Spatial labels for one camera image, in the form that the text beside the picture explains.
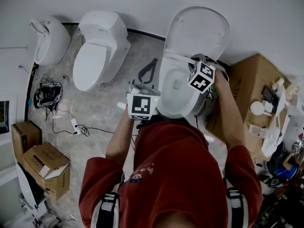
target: concrete floor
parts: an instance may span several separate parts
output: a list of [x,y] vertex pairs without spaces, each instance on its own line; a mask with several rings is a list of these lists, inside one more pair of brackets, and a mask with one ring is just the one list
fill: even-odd
[[[58,65],[49,67],[42,66],[38,70],[38,74],[41,77],[47,74],[48,77],[53,78],[55,81],[60,80],[62,76],[69,77],[69,82],[61,81],[63,84],[63,97],[59,109],[63,111],[67,110],[80,93],[73,83],[72,75],[73,64],[82,46],[82,39],[76,26],[69,26],[67,29],[71,34],[72,40],[63,60]],[[70,109],[70,112],[77,119],[78,124],[113,132],[123,113],[123,110],[118,108],[116,104],[118,102],[126,102],[126,91],[129,81],[137,75],[141,68],[150,63],[155,57],[160,60],[158,62],[159,67],[164,48],[163,41],[133,33],[129,33],[128,40],[131,42],[131,49],[114,80],[107,84],[101,84],[89,92],[81,92]],[[156,78],[154,80],[157,81],[158,69],[155,75]],[[33,82],[31,98],[33,97],[38,82],[39,80],[34,80]],[[196,112],[199,108],[202,98],[199,99],[193,112]],[[62,130],[72,131],[68,124],[66,112],[57,111],[56,116],[57,118],[54,119],[54,129],[56,132]],[[29,107],[28,117],[29,120],[32,120],[42,129],[44,142],[50,142],[63,154],[79,155],[77,157],[68,156],[71,160],[72,168],[70,191],[57,202],[48,200],[48,205],[57,212],[59,217],[70,219],[69,214],[72,214],[77,218],[77,221],[65,222],[65,227],[82,228],[83,225],[78,209],[78,198],[86,161],[92,157],[103,156],[103,154],[98,149],[96,143],[84,135],[79,136],[84,148],[82,151],[80,141],[76,135],[70,135],[65,132],[54,134],[52,131],[52,114],[46,120],[46,112],[42,109],[35,109],[34,106],[31,105]],[[187,120],[196,126],[193,113],[187,116]],[[205,131],[204,125],[203,118],[200,118],[199,128],[203,132]],[[137,134],[136,128],[134,128],[133,133]],[[90,130],[90,136],[96,140],[105,153],[112,134],[98,130]],[[209,151],[218,161],[220,168],[223,169],[227,156],[225,146],[216,140],[213,143],[209,143]],[[134,151],[130,148],[126,164],[123,168],[128,176],[133,172],[133,155]]]

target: large cardboard box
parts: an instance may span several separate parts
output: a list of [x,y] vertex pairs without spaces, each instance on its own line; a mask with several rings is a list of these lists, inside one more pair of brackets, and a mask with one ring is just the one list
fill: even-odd
[[[264,86],[271,87],[279,78],[284,79],[285,88],[290,85],[290,82],[271,62],[260,54],[232,65],[228,75],[230,89],[244,122],[246,147],[253,157],[269,160],[261,150],[263,139],[252,135],[248,130],[251,124],[268,127],[272,118],[266,115],[255,116],[251,113],[249,107],[254,101],[262,101]],[[284,109],[280,114],[281,127],[283,127],[285,116],[286,110]],[[206,129],[215,137],[224,141],[219,101],[216,102]]]
[[70,189],[69,159],[50,143],[37,145],[23,155],[25,170],[53,199]]
[[11,126],[15,158],[23,167],[23,154],[33,146],[41,144],[41,136],[41,130],[32,122],[21,122]]

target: toilet bowl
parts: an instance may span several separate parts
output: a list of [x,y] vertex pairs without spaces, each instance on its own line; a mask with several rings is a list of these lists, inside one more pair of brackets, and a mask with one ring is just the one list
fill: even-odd
[[52,17],[41,23],[31,20],[29,25],[38,36],[35,63],[41,66],[58,64],[64,57],[71,40],[66,28]]
[[180,11],[172,20],[159,74],[158,111],[171,119],[188,115],[200,95],[188,86],[190,58],[202,53],[218,60],[228,45],[230,26],[216,11],[200,6]]
[[127,28],[117,13],[86,13],[79,28],[86,42],[76,56],[73,80],[79,90],[89,91],[115,77],[131,43],[127,40]]

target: open toilet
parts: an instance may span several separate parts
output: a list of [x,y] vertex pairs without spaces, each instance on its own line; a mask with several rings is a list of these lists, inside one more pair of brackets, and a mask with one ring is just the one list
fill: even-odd
[[31,20],[29,25],[38,36],[35,63],[42,66],[58,64],[71,40],[66,28],[53,17],[41,23]]
[[172,20],[160,67],[158,111],[171,119],[188,115],[200,95],[188,86],[189,59],[202,53],[217,61],[228,45],[230,26],[216,11],[200,6],[180,11]]
[[131,47],[128,32],[117,13],[92,11],[79,23],[85,37],[74,63],[73,80],[81,91],[110,82],[122,66]]

